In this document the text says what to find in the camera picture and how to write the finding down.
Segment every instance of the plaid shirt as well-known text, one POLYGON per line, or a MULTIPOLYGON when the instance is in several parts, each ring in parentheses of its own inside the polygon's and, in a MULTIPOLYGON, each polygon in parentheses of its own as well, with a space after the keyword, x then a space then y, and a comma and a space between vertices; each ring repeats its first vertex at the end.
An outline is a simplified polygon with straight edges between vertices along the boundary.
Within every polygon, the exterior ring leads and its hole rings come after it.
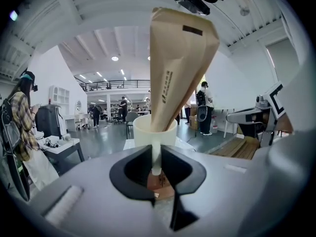
POLYGON ((11 108, 13 120, 19 127, 22 139, 19 145, 20 152, 17 155, 21 160, 28 161, 30 159, 29 152, 32 150, 31 148, 36 150, 40 147, 31 131, 34 121, 31 116, 28 99, 23 92, 19 91, 12 97, 11 108))

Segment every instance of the round mirror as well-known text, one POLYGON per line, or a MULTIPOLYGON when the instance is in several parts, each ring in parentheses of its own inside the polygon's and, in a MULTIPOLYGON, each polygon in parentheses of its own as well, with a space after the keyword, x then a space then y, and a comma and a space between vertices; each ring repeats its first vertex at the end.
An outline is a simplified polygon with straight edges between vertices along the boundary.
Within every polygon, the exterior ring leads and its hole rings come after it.
POLYGON ((78 102, 76 103, 76 108, 77 108, 78 111, 81 110, 81 102, 80 102, 80 101, 78 101, 78 102))

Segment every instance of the railing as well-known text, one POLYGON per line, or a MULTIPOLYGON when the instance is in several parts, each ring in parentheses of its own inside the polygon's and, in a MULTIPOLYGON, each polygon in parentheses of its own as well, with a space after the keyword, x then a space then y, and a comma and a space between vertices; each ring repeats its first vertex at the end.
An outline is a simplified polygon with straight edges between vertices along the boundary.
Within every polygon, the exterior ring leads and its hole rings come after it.
POLYGON ((78 81, 84 91, 106 90, 116 88, 150 88, 150 80, 114 80, 83 83, 78 81))

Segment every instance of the cardboard box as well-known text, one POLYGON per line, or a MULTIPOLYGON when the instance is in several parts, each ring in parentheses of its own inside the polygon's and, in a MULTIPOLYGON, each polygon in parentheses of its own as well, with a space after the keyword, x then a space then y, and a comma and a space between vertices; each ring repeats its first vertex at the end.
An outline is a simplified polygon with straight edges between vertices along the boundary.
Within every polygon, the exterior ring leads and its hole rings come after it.
POLYGON ((198 111, 198 106, 197 106, 197 105, 192 104, 192 105, 191 105, 191 112, 190 112, 190 116, 195 116, 195 115, 197 114, 197 111, 198 111))
POLYGON ((198 130, 198 121, 197 121, 197 116, 190 116, 190 128, 193 130, 198 130))

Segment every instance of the backpack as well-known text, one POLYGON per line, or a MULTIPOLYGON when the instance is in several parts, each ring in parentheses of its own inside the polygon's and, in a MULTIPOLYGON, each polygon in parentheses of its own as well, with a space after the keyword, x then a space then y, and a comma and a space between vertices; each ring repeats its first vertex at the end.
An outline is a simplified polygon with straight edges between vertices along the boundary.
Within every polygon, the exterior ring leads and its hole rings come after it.
POLYGON ((198 93, 196 94, 197 97, 197 106, 205 106, 206 102, 205 102, 205 93, 202 91, 198 91, 198 93))

